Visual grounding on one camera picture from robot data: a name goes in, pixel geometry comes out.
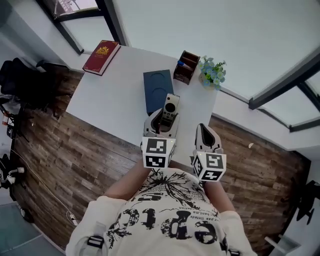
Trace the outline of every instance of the remote button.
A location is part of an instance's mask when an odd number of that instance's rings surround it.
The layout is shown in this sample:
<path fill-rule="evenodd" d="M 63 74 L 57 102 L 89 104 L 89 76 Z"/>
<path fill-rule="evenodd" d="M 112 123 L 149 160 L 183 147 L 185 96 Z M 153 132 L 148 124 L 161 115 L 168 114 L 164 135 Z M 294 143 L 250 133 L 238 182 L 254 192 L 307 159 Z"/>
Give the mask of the remote button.
<path fill-rule="evenodd" d="M 168 112 L 174 112 L 176 110 L 176 107 L 175 105 L 173 105 L 172 103 L 168 103 L 167 105 L 165 105 L 165 109 L 168 111 Z"/>

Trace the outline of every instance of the window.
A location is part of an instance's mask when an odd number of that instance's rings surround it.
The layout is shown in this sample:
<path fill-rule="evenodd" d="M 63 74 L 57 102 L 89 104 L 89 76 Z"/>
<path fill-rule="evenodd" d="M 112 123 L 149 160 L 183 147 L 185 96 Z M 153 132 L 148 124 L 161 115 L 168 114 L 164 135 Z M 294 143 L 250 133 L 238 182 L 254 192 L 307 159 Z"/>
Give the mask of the window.
<path fill-rule="evenodd" d="M 79 55 L 90 54 L 101 40 L 126 45 L 112 1 L 36 1 Z"/>

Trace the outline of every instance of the potted plant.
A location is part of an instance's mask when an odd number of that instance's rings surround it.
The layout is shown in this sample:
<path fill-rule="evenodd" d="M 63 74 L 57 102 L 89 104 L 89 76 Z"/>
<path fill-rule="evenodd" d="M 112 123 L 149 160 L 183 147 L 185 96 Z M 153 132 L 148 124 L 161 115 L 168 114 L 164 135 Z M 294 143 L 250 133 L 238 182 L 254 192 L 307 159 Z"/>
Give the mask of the potted plant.
<path fill-rule="evenodd" d="M 202 57 L 203 62 L 199 61 L 198 68 L 201 70 L 199 80 L 201 84 L 208 90 L 220 90 L 221 84 L 226 80 L 226 70 L 224 66 L 227 65 L 225 61 L 215 64 L 214 58 Z"/>

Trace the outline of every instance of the white table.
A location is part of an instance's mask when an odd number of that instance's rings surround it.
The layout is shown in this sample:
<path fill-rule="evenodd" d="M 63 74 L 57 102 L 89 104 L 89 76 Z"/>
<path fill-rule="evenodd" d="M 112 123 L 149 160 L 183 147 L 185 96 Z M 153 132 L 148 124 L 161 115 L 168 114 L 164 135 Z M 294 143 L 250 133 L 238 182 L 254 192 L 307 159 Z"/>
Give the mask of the white table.
<path fill-rule="evenodd" d="M 85 73 L 66 109 L 71 115 L 129 143 L 140 146 L 146 112 L 144 72 L 170 70 L 177 59 L 155 52 L 122 46 L 103 76 Z M 172 79 L 173 92 L 180 96 L 177 148 L 173 160 L 190 166 L 195 149 L 196 128 L 207 125 L 217 91 L 199 82 L 198 68 L 187 85 Z"/>

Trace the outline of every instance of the shoulder strap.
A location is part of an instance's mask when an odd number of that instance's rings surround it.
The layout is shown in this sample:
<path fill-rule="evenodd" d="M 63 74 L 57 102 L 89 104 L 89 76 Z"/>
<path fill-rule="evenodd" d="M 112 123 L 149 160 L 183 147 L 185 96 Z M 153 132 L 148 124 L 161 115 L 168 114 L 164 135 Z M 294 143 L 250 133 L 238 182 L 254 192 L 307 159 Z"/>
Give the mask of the shoulder strap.
<path fill-rule="evenodd" d="M 79 256 L 107 256 L 107 245 L 104 240 L 104 232 L 106 231 L 106 226 L 97 222 L 94 227 L 94 235 L 90 236 L 83 244 Z"/>

